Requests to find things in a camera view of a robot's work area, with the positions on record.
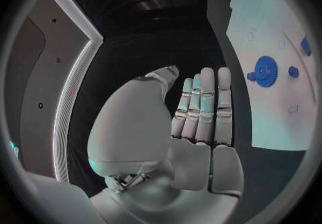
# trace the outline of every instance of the white light strip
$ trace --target white light strip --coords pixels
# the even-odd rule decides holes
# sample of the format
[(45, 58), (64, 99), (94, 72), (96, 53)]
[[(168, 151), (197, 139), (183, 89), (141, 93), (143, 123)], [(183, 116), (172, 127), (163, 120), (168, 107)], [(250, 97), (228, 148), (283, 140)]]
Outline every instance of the white light strip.
[(54, 0), (80, 30), (90, 39), (77, 57), (65, 81), (56, 108), (53, 131), (53, 161), (58, 181), (69, 182), (67, 170), (67, 138), (72, 109), (86, 71), (96, 52), (103, 43), (103, 37), (73, 0)]

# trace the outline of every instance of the dark floor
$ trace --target dark floor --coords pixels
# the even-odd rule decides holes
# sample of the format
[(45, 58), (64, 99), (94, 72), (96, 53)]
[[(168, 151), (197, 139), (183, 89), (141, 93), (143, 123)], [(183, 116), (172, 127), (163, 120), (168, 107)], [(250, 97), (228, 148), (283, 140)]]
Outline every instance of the dark floor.
[[(92, 124), (108, 97), (129, 79), (166, 65), (176, 64), (180, 78), (166, 104), (173, 114), (182, 83), (203, 67), (217, 70), (225, 60), (206, 18), (207, 0), (76, 0), (104, 35), (83, 80), (71, 117), (68, 141), (70, 181), (93, 196), (105, 187), (87, 160), (87, 140)], [(230, 15), (229, 0), (217, 0), (218, 17)], [(243, 75), (235, 74), (232, 87), (235, 111), (235, 147), (245, 174), (245, 191), (230, 223), (244, 223), (260, 212), (285, 187), (304, 152), (251, 147), (251, 112)]]

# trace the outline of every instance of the blue plastic part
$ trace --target blue plastic part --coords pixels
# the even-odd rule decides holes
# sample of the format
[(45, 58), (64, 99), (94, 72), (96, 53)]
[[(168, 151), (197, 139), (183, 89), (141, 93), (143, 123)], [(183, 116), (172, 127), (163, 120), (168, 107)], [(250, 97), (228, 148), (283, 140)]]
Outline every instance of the blue plastic part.
[(312, 50), (310, 48), (308, 39), (305, 37), (302, 42), (301, 42), (301, 47), (303, 49), (303, 51), (305, 52), (306, 55), (310, 56), (312, 53)]
[(258, 59), (255, 71), (247, 74), (247, 79), (256, 81), (261, 87), (270, 87), (277, 80), (277, 64), (273, 58), (262, 56)]
[(293, 77), (293, 78), (297, 78), (297, 77), (298, 77), (298, 75), (299, 75), (299, 70), (298, 70), (298, 68), (296, 68), (296, 67), (294, 67), (294, 66), (291, 66), (291, 67), (289, 68), (289, 74), (290, 74), (290, 76), (291, 76), (291, 77)]

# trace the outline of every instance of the robotic arm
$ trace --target robotic arm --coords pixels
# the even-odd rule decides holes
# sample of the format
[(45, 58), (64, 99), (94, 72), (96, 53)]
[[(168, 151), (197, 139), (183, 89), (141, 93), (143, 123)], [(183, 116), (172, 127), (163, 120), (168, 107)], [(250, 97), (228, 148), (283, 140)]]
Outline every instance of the robotic arm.
[(184, 82), (171, 122), (164, 99), (179, 76), (175, 66), (150, 72), (119, 88), (105, 103), (90, 134), (89, 162), (109, 189), (125, 191), (161, 168), (175, 189), (241, 196), (243, 172), (231, 145), (230, 71), (218, 71), (218, 110), (213, 134), (215, 78), (204, 68)]

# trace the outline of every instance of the led light strip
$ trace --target led light strip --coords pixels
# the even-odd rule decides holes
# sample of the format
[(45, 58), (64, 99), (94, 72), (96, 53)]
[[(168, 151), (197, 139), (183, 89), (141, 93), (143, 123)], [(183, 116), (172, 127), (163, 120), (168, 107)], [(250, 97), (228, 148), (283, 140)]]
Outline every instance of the led light strip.
[(69, 72), (63, 86), (55, 114), (52, 139), (55, 177), (58, 181), (69, 183), (67, 169), (67, 137), (70, 117), (78, 90), (90, 63), (103, 43), (103, 37), (73, 0), (54, 1), (89, 38), (88, 43), (79, 54), (71, 71)]

